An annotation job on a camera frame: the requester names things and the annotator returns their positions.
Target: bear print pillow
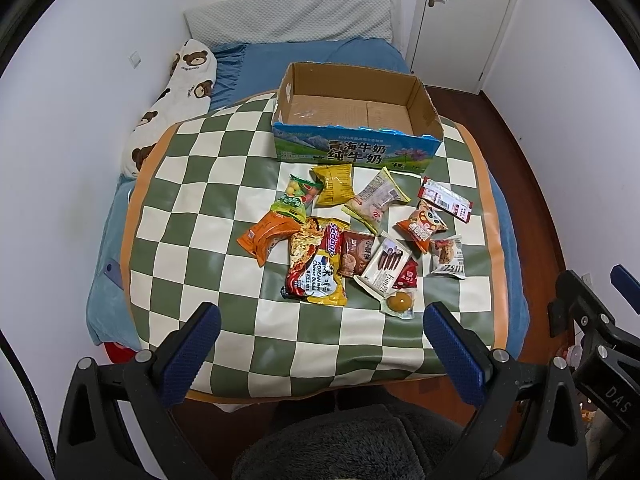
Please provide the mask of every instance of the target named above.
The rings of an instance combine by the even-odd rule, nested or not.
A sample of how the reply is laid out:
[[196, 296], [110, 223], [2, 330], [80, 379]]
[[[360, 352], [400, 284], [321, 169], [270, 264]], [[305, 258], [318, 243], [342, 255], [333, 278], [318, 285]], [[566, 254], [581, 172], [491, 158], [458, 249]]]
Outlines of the bear print pillow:
[[166, 88], [127, 139], [122, 173], [137, 177], [144, 160], [172, 124], [209, 111], [218, 62], [208, 47], [188, 40], [174, 54]]

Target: wooden floor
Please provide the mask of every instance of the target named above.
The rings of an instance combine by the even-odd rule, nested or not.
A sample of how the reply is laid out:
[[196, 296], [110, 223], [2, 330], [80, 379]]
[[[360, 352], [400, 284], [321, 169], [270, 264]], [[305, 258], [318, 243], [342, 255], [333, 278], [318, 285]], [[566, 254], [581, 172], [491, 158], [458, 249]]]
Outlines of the wooden floor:
[[[520, 360], [546, 363], [558, 349], [566, 348], [569, 334], [549, 337], [546, 306], [555, 296], [554, 283], [564, 261], [540, 188], [506, 124], [489, 99], [440, 88], [429, 93], [438, 112], [464, 124], [475, 137], [489, 170], [506, 198], [522, 266], [524, 293], [529, 302], [530, 327]], [[446, 377], [393, 384], [396, 396], [466, 424], [473, 409], [463, 404]], [[191, 445], [222, 480], [244, 449], [260, 439], [274, 404], [256, 404], [234, 413], [186, 400], [174, 408], [174, 417]], [[498, 451], [505, 453], [516, 435], [515, 411], [503, 432]]]

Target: wall outlet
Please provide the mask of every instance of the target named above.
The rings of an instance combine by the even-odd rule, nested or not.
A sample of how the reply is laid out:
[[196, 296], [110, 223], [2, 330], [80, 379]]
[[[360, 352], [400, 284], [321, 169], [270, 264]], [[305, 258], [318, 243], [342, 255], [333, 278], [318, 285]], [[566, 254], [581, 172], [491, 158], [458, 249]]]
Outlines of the wall outlet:
[[129, 62], [131, 63], [131, 66], [133, 68], [137, 68], [138, 65], [140, 64], [140, 61], [142, 61], [140, 59], [140, 54], [138, 54], [138, 51], [134, 51], [130, 56], [129, 56]]
[[584, 284], [586, 286], [588, 286], [589, 288], [593, 288], [593, 282], [591, 281], [591, 273], [587, 272], [586, 274], [583, 274], [581, 276], [582, 280], [584, 281]]

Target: doorframe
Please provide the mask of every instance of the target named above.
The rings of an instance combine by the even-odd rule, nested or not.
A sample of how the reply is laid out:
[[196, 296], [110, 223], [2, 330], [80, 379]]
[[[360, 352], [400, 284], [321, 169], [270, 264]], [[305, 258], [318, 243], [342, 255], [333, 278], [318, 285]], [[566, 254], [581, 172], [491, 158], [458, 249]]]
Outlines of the doorframe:
[[[480, 79], [478, 80], [478, 84], [474, 90], [475, 94], [478, 94], [482, 85], [484, 84], [488, 73], [491, 71], [491, 66], [494, 63], [495, 57], [500, 49], [500, 45], [502, 44], [502, 40], [504, 39], [504, 34], [509, 26], [509, 22], [511, 21], [511, 16], [513, 14], [513, 9], [518, 0], [509, 0], [507, 4], [507, 9], [505, 10], [504, 17], [502, 18], [502, 23], [500, 24], [500, 29], [498, 29], [498, 35], [495, 37], [494, 46], [492, 46], [491, 52], [489, 53], [489, 57], [482, 68], [482, 73]], [[414, 10], [414, 20], [411, 25], [411, 33], [409, 34], [409, 42], [407, 44], [406, 56], [404, 60], [406, 61], [409, 69], [412, 68], [415, 59], [415, 51], [418, 47], [418, 39], [420, 38], [420, 29], [422, 27], [422, 20], [424, 18], [424, 13], [427, 8], [427, 0], [416, 0], [415, 1], [415, 10]]]

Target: white wall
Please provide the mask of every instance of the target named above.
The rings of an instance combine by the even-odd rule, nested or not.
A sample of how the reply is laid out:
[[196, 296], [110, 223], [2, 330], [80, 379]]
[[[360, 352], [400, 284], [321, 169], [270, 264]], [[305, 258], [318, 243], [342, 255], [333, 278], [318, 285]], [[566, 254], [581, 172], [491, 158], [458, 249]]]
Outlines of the white wall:
[[[182, 11], [209, 1], [56, 0], [0, 78], [0, 326], [54, 441], [76, 361], [106, 360], [84, 306], [124, 139], [188, 37]], [[403, 3], [406, 44], [415, 0]], [[31, 409], [2, 357], [0, 384], [0, 412], [50, 478]]]
[[640, 70], [589, 0], [518, 0], [484, 91], [542, 188], [567, 268], [590, 272], [618, 325], [640, 320], [609, 282], [640, 278]]

